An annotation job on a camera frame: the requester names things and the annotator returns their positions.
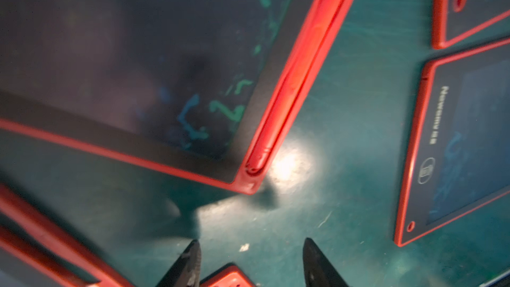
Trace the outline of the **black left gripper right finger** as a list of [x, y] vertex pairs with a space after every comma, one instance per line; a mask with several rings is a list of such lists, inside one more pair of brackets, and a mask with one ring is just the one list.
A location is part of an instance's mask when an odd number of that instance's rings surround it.
[[349, 287], [311, 238], [304, 241], [303, 265], [306, 287]]

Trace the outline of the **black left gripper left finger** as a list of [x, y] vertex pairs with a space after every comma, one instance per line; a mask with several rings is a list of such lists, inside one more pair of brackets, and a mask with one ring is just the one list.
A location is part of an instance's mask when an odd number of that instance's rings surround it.
[[157, 287], [199, 287], [201, 246], [193, 240], [159, 281]]

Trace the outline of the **red tablet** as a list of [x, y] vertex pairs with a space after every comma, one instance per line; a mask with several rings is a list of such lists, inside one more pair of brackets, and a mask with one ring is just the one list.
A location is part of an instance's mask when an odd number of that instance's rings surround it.
[[433, 0], [433, 49], [448, 48], [509, 17], [509, 0]]
[[204, 278], [200, 287], [256, 287], [247, 275], [235, 264], [226, 264]]
[[1, 131], [243, 194], [313, 0], [1, 0]]
[[403, 247], [509, 193], [509, 39], [428, 61], [398, 202]]
[[[6, 226], [1, 226], [1, 249], [59, 286], [132, 285], [129, 280], [5, 185], [1, 186], [1, 214], [21, 227], [34, 240], [30, 243]], [[51, 255], [82, 269], [97, 281], [86, 282], [55, 261]]]

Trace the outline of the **red stylus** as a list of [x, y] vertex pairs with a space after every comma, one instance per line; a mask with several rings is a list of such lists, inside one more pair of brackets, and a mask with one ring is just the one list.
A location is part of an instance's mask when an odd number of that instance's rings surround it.
[[352, 0], [312, 1], [244, 164], [247, 175], [256, 177], [265, 173], [294, 120], [295, 112], [300, 109], [303, 86], [315, 76], [313, 67], [317, 58], [327, 53], [327, 45], [338, 32], [351, 4]]

